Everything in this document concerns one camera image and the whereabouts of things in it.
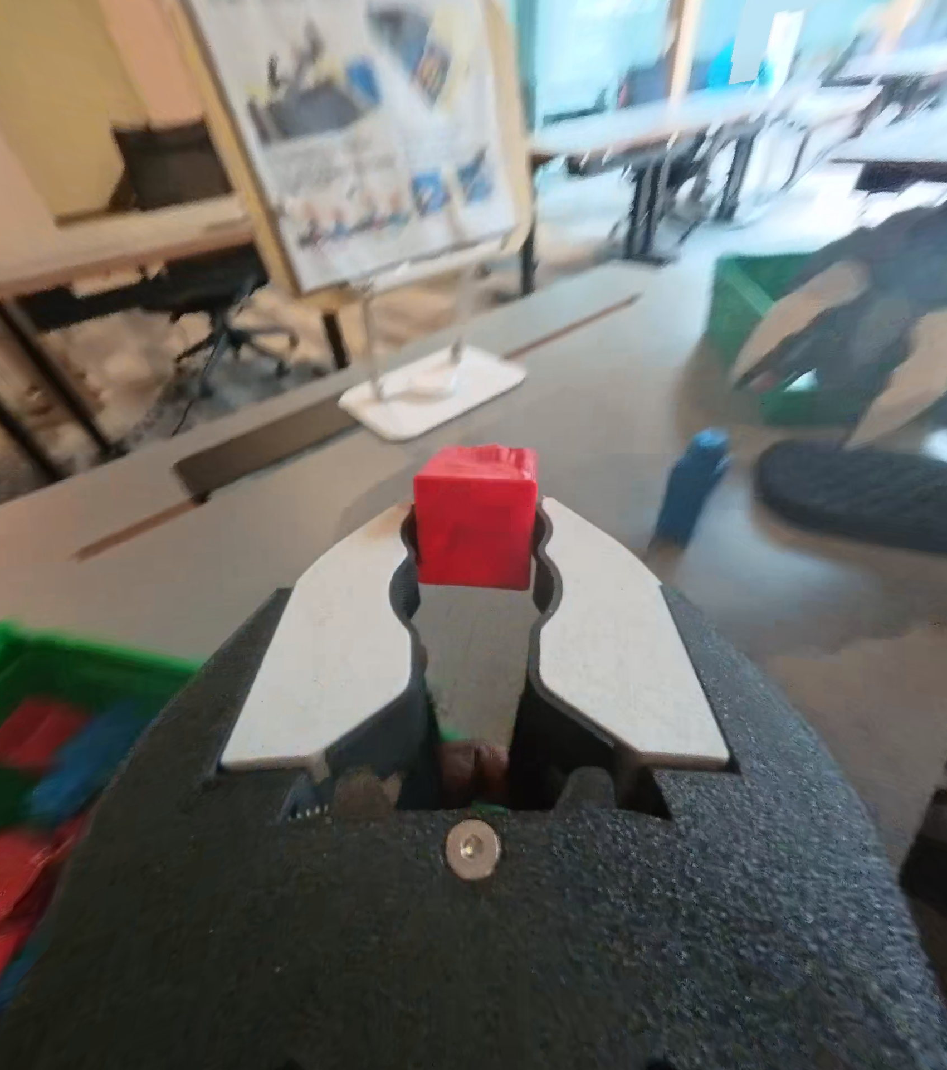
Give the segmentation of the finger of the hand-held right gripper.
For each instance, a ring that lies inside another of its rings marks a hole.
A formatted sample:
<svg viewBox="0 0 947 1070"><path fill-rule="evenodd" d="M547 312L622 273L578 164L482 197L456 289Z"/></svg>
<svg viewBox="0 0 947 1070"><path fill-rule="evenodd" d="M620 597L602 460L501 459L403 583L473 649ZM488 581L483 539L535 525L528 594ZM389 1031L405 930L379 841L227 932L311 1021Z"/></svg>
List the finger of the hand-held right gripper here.
<svg viewBox="0 0 947 1070"><path fill-rule="evenodd" d="M837 261L775 301L743 343L730 384L764 393L850 360L857 315L869 294L869 268Z"/></svg>
<svg viewBox="0 0 947 1070"><path fill-rule="evenodd" d="M847 449L893 435L947 394L947 307L925 314L912 328L908 352L849 435Z"/></svg>

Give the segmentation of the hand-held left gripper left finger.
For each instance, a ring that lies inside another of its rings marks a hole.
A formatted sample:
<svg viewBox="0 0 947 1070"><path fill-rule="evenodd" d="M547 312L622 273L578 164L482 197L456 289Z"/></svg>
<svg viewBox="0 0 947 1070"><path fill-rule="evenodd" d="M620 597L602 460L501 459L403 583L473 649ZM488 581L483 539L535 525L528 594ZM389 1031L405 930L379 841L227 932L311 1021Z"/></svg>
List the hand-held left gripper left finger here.
<svg viewBox="0 0 947 1070"><path fill-rule="evenodd" d="M304 574L219 758L226 771L412 771L431 734L413 505L391 506Z"/></svg>

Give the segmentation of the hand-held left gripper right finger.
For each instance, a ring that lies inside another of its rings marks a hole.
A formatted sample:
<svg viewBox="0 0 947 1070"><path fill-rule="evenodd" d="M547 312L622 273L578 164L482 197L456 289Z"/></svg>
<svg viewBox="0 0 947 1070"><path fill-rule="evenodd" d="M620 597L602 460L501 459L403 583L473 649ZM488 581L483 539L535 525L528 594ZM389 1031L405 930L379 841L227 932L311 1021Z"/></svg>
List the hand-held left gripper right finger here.
<svg viewBox="0 0 947 1070"><path fill-rule="evenodd" d="M725 770L729 747L660 579L553 498L536 511L533 556L528 683L548 742L599 745L626 770Z"/></svg>

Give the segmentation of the blue building block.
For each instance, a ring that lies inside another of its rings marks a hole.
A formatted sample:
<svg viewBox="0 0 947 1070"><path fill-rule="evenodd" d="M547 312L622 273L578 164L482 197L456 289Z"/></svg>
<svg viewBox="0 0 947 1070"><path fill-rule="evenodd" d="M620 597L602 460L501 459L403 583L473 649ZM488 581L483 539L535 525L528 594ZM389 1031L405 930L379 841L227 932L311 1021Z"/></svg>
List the blue building block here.
<svg viewBox="0 0 947 1070"><path fill-rule="evenodd" d="M730 437L709 427L692 437L672 467L653 531L653 542L686 547L711 494L721 484L731 463Z"/></svg>

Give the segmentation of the red building block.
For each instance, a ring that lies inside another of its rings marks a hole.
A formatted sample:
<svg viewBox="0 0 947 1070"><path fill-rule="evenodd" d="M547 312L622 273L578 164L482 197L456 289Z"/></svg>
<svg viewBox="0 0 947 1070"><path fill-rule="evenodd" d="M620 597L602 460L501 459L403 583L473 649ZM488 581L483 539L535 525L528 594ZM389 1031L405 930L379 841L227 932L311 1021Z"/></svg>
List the red building block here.
<svg viewBox="0 0 947 1070"><path fill-rule="evenodd" d="M413 477L421 584L526 591L538 500L534 449L438 450Z"/></svg>

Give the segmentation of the green plastic bin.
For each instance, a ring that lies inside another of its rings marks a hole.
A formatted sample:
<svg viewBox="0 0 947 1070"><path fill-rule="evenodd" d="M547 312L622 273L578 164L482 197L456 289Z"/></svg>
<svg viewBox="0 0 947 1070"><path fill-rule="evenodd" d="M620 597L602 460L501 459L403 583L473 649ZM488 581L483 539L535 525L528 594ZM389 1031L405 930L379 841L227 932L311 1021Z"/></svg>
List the green plastic bin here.
<svg viewBox="0 0 947 1070"><path fill-rule="evenodd" d="M121 648L0 622L0 724L22 700L33 697L50 697L90 713L133 701L146 708L148 723L190 682L200 664L152 651ZM32 785L26 775L0 770L0 828L22 820L22 802ZM42 954L47 944L42 918L39 933Z"/></svg>
<svg viewBox="0 0 947 1070"><path fill-rule="evenodd" d="M792 278L811 256L807 251L737 255L715 263L705 340L713 357L729 370L742 346ZM844 425L860 413L860 399L827 389L813 371L788 379L757 395L757 415L772 427Z"/></svg>

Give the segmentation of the black textured oval pad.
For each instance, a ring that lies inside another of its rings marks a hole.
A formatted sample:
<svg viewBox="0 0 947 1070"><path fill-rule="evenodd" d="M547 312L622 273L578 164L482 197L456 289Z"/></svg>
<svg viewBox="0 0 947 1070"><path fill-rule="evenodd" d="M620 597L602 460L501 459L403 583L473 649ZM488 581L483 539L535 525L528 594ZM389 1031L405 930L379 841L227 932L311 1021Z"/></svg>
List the black textured oval pad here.
<svg viewBox="0 0 947 1070"><path fill-rule="evenodd" d="M826 441L773 444L753 467L764 508L790 526L947 556L947 462Z"/></svg>

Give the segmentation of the light table with black legs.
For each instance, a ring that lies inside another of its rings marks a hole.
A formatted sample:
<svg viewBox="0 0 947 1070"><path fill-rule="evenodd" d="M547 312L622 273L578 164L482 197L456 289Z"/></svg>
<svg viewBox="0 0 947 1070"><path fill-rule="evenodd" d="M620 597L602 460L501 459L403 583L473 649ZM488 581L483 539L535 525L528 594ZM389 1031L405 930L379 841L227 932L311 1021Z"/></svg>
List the light table with black legs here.
<svg viewBox="0 0 947 1070"><path fill-rule="evenodd" d="M531 173L560 164L574 179L618 172L630 180L627 214L609 245L622 260L660 266L674 260L699 228L739 220L761 140L781 134L798 138L778 188L788 192L829 150L865 127L881 95L875 82L847 79L778 91L702 90L673 103L584 114L531 137Z"/></svg>

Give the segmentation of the white board stand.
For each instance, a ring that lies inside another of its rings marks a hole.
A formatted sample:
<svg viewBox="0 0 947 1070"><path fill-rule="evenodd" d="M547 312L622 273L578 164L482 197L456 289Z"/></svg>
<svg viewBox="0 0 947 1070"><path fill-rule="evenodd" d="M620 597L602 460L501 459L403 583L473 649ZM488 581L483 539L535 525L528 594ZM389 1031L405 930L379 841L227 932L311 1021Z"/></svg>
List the white board stand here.
<svg viewBox="0 0 947 1070"><path fill-rule="evenodd" d="M433 257L404 260L358 282L368 378L338 398L336 404L343 415L383 441L403 443L457 421L525 382L524 367L469 341L475 276L497 251L497 242L482 242ZM429 355L385 369L377 352L375 300L452 274L458 277L453 340Z"/></svg>

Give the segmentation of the black swivel office chair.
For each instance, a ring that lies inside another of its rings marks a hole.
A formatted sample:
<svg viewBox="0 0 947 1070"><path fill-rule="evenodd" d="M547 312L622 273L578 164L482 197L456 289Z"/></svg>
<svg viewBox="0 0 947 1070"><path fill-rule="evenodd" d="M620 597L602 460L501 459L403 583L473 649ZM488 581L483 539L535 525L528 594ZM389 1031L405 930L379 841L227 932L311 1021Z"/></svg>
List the black swivel office chair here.
<svg viewBox="0 0 947 1070"><path fill-rule="evenodd" d="M297 348L297 334L281 325L240 327L236 316L253 295L266 284L264 271L251 266L200 265L167 269L142 284L138 304L146 314L163 314L175 323L187 315L204 315L207 335L175 356L182 366L190 357L205 354L193 399L205 399L213 394L213 373L226 357L238 360L243 350L250 350L268 361L277 378L290 371L290 363L264 343L272 338L287 345L287 351Z"/></svg>

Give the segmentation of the wooden table with black legs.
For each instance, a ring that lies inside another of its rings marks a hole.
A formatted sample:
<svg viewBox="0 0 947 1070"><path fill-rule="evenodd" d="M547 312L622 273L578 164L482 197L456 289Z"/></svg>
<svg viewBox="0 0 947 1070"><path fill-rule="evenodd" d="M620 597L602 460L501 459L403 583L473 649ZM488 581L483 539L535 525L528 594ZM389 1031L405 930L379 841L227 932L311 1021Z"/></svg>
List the wooden table with black legs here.
<svg viewBox="0 0 947 1070"><path fill-rule="evenodd" d="M0 247L0 343L35 377L92 442L101 458L124 453L105 435L85 395L39 337L20 299L96 277L161 266L174 261L227 251L253 242L248 211L236 194L79 221L46 232L18 249ZM0 398L0 430L48 485L66 471L43 448Z"/></svg>

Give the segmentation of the dark office chair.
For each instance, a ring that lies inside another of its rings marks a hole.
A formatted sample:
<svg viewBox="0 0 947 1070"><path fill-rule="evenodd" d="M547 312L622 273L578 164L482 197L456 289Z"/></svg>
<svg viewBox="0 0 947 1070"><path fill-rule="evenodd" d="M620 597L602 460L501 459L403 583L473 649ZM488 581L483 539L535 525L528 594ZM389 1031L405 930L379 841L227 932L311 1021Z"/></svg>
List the dark office chair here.
<svg viewBox="0 0 947 1070"><path fill-rule="evenodd" d="M175 127L112 127L121 175L111 213L156 211L233 193L204 121Z"/></svg>

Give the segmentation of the instruction board with wooden frame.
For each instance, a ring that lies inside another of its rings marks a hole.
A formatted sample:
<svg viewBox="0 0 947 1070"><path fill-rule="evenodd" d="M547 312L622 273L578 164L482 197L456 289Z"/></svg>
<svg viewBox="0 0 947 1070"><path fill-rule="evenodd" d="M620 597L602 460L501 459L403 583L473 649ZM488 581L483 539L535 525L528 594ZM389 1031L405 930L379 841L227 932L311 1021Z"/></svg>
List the instruction board with wooden frame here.
<svg viewBox="0 0 947 1070"><path fill-rule="evenodd" d="M518 251L533 218L500 2L172 2L270 279L385 289Z"/></svg>

